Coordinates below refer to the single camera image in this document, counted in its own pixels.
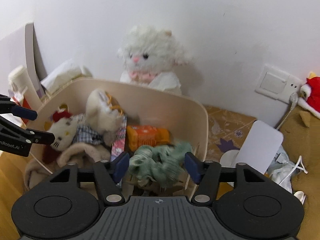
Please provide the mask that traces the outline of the white kitty plush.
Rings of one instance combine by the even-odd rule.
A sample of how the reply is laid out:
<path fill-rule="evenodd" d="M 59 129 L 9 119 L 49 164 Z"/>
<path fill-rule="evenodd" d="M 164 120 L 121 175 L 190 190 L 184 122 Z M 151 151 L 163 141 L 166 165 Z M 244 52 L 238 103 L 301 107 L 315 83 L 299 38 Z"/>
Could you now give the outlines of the white kitty plush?
<path fill-rule="evenodd" d="M 45 146 L 42 155 L 42 161 L 50 164 L 71 145 L 75 136 L 77 120 L 69 111 L 55 111 L 52 119 L 44 123 L 44 130 L 53 133 L 55 140 L 52 144 Z"/>

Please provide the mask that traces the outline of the lilac fleece cloth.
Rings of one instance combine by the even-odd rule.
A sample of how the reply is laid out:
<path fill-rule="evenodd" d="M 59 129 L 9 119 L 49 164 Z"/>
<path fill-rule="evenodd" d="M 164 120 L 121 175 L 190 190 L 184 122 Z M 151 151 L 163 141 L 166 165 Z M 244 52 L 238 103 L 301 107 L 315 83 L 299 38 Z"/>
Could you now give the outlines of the lilac fleece cloth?
<path fill-rule="evenodd" d="M 45 146 L 43 151 L 34 156 L 25 168 L 25 188 L 32 189 L 67 164 L 76 163 L 79 168 L 90 168 L 94 163 L 102 160 L 111 160 L 111 151 L 102 145 L 94 146 L 77 142 L 62 152 L 54 150 L 51 146 Z"/>

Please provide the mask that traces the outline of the green scrunchie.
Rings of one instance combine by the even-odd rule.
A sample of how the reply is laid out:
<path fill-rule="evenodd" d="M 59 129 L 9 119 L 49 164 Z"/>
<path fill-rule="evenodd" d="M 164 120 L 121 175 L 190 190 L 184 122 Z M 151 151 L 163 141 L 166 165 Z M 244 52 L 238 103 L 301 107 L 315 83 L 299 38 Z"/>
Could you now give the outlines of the green scrunchie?
<path fill-rule="evenodd" d="M 178 182 L 183 172 L 185 154 L 192 151 L 188 142 L 180 142 L 174 146 L 142 145 L 130 158 L 128 171 L 137 179 L 139 186 L 146 186 L 154 181 L 167 189 Z"/>

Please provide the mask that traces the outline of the long blue cartoon box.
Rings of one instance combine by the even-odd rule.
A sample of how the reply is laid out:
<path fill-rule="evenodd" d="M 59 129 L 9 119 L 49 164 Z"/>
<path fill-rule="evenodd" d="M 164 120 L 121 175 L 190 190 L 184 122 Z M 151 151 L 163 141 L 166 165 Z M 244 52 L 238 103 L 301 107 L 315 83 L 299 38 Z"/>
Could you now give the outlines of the long blue cartoon box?
<path fill-rule="evenodd" d="M 127 116 L 124 115 L 121 126 L 116 133 L 116 139 L 112 144 L 111 161 L 114 161 L 125 150 L 126 128 Z"/>

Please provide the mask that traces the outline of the blue checkered cloth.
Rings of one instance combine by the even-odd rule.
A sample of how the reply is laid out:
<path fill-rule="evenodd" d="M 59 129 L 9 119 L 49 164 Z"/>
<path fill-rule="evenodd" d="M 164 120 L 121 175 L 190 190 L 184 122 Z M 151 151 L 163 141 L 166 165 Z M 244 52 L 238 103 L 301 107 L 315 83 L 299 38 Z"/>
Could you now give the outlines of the blue checkered cloth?
<path fill-rule="evenodd" d="M 72 143 L 84 142 L 90 145 L 101 145 L 104 143 L 103 136 L 89 126 L 80 124 L 76 128 L 76 133 Z"/>

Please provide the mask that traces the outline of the orange snack packet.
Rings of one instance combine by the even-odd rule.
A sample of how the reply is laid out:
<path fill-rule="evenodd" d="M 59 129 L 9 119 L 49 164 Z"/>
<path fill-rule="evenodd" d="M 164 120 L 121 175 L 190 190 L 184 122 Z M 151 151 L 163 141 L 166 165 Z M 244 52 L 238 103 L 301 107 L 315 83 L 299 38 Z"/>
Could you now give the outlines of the orange snack packet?
<path fill-rule="evenodd" d="M 158 146 L 170 144 L 170 133 L 167 129 L 149 125 L 127 126 L 126 128 L 128 147 L 135 152 L 140 146 Z"/>

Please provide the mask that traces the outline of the white fluffy plush hat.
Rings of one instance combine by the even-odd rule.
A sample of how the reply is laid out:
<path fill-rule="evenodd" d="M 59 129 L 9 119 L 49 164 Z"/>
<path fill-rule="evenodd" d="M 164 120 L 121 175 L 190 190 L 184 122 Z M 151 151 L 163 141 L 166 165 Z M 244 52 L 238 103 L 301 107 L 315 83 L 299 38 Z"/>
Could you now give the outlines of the white fluffy plush hat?
<path fill-rule="evenodd" d="M 104 90 L 95 89 L 91 92 L 86 102 L 85 116 L 86 124 L 103 136 L 107 146 L 111 146 L 123 122 L 123 115 L 112 105 Z"/>

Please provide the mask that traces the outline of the red milk carton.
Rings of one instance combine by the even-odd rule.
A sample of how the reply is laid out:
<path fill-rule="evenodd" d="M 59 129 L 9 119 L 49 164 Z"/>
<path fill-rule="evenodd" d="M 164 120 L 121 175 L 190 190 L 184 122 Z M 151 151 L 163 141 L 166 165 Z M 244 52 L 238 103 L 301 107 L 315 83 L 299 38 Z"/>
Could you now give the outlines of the red milk carton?
<path fill-rule="evenodd" d="M 24 107 L 24 108 L 28 108 L 28 109 L 32 109 L 27 101 L 27 99 L 25 98 L 25 92 L 27 91 L 28 89 L 25 88 L 22 92 L 19 92 L 18 90 L 16 91 L 13 91 L 12 89 L 9 89 L 8 92 L 9 92 L 9 97 L 11 98 L 11 101 L 16 103 L 17 105 L 20 105 L 21 107 Z M 23 122 L 25 125 L 29 122 L 29 121 L 32 121 L 32 120 L 27 120 L 27 119 L 24 119 L 24 118 L 20 118 L 20 117 L 17 117 L 18 121 L 19 122 Z"/>

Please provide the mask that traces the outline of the beige plastic storage bin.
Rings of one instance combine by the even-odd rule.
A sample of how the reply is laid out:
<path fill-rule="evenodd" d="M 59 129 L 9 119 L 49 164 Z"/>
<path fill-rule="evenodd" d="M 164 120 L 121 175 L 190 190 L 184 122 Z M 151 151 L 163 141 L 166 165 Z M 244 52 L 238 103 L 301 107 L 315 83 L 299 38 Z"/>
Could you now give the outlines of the beige plastic storage bin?
<path fill-rule="evenodd" d="M 24 185 L 32 189 L 67 164 L 90 168 L 127 151 L 134 155 L 126 182 L 160 196 L 192 197 L 185 152 L 204 160 L 208 114 L 198 102 L 171 92 L 97 79 L 74 81 L 49 98 L 28 128 L 53 133 L 35 144 Z"/>

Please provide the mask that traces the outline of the lilac leaning board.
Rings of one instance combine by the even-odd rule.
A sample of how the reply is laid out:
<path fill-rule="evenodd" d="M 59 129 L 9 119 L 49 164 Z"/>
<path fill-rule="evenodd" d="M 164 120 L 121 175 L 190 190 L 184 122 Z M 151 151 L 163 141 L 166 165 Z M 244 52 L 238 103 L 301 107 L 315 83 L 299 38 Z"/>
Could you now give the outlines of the lilac leaning board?
<path fill-rule="evenodd" d="M 8 75 L 16 67 L 23 65 L 27 68 L 29 75 L 29 86 L 25 98 L 33 110 L 38 110 L 42 105 L 41 98 L 44 96 L 44 91 L 35 63 L 35 42 L 33 23 L 27 23 L 1 38 L 1 94 L 9 94 Z"/>

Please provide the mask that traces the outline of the white phone stand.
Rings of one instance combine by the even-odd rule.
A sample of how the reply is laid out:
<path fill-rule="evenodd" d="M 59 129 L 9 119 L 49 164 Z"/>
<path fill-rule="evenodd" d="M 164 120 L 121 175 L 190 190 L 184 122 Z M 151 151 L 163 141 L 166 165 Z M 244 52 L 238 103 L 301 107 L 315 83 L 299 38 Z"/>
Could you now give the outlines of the white phone stand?
<path fill-rule="evenodd" d="M 264 174 L 283 142 L 283 134 L 268 124 L 257 120 L 253 123 L 239 150 L 229 150 L 220 158 L 223 167 L 246 163 Z"/>

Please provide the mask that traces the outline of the tissue box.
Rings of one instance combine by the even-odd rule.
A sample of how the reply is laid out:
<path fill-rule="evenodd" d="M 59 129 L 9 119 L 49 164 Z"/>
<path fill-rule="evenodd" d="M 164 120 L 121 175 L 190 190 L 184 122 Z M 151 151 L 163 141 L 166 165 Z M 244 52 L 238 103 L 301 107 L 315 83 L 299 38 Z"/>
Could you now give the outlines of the tissue box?
<path fill-rule="evenodd" d="M 92 76 L 92 73 L 86 66 L 79 64 L 73 59 L 69 59 L 48 74 L 41 81 L 41 85 L 46 94 L 53 95 L 55 92 L 74 79 Z"/>

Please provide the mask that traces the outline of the red santa hat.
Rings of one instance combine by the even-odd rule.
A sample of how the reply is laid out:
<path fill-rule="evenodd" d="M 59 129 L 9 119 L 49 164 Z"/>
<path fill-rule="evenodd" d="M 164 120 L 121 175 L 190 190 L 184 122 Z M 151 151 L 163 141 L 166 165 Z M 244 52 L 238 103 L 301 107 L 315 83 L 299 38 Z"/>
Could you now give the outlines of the red santa hat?
<path fill-rule="evenodd" d="M 298 105 L 320 119 L 320 77 L 314 72 L 309 74 L 306 83 L 300 88 Z"/>

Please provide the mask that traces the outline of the white lamb plush toy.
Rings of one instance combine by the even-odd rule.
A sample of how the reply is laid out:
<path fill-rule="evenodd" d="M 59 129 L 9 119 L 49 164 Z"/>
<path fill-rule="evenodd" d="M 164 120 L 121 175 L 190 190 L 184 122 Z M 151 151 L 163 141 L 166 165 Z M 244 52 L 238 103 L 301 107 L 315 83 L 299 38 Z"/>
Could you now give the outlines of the white lamb plush toy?
<path fill-rule="evenodd" d="M 174 68 L 190 60 L 172 31 L 151 25 L 134 26 L 125 35 L 118 57 L 124 66 L 120 82 L 182 94 Z"/>

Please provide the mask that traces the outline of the wall switch and socket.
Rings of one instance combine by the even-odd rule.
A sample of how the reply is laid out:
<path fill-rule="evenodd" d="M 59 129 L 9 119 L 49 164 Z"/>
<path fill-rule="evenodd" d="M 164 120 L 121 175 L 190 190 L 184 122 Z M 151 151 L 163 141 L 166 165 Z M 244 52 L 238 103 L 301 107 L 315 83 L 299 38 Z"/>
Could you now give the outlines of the wall switch and socket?
<path fill-rule="evenodd" d="M 298 93 L 304 82 L 278 68 L 266 65 L 255 88 L 255 92 L 281 101 L 290 103 L 290 96 Z"/>

